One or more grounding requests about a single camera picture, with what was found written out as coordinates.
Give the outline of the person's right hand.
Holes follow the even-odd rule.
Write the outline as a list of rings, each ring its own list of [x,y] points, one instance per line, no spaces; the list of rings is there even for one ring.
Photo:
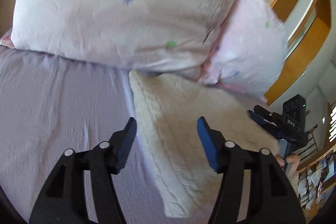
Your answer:
[[[285,159],[280,157],[279,155],[276,155],[275,159],[277,160],[279,165],[282,167],[282,169],[284,169],[284,166],[287,164],[287,168],[285,172],[288,175],[288,177],[291,177],[294,175],[294,173],[296,172],[299,166],[299,162],[300,162],[300,157],[296,154],[291,154],[287,156]]]

